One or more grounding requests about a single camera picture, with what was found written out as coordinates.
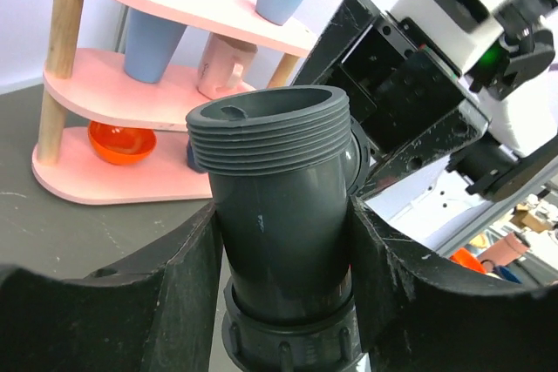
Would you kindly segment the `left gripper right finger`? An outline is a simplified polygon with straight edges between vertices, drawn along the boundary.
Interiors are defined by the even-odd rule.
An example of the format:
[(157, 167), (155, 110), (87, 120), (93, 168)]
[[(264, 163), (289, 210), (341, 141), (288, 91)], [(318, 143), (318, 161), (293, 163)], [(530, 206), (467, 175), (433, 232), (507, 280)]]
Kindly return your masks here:
[(555, 371), (557, 287), (476, 273), (350, 201), (362, 349), (375, 371)]

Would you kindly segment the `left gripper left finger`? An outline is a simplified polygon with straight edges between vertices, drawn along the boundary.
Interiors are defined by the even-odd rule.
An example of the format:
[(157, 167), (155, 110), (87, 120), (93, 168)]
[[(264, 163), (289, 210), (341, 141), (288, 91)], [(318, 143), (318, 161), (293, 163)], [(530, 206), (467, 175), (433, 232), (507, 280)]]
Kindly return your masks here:
[(208, 370), (221, 254), (209, 204), (83, 279), (2, 266), (2, 370)]

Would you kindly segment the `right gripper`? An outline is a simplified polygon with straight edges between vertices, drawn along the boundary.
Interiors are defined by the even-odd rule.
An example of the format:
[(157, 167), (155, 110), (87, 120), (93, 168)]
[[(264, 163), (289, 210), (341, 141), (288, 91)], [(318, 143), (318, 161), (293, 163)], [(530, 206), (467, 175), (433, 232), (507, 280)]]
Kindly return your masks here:
[(371, 0), (339, 4), (293, 82), (349, 96), (375, 161), (353, 189), (363, 200), (471, 145), (488, 126), (422, 30)]

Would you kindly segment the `grey plastic pipe fitting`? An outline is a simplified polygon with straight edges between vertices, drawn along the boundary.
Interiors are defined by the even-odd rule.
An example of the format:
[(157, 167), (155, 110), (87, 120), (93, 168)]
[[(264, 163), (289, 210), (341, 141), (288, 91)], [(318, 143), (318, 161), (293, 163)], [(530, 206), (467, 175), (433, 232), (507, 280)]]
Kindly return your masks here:
[(222, 340), (244, 371), (352, 371), (362, 358), (348, 257), (346, 93), (251, 91), (186, 117), (231, 272)]

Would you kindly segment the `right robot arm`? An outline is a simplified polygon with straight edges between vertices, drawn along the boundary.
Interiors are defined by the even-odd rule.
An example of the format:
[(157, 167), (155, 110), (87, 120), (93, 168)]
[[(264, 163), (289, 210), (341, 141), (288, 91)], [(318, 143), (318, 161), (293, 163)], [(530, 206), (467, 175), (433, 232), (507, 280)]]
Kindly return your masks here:
[(557, 0), (343, 0), (299, 85), (350, 97), (350, 192), (433, 248), (556, 154)]

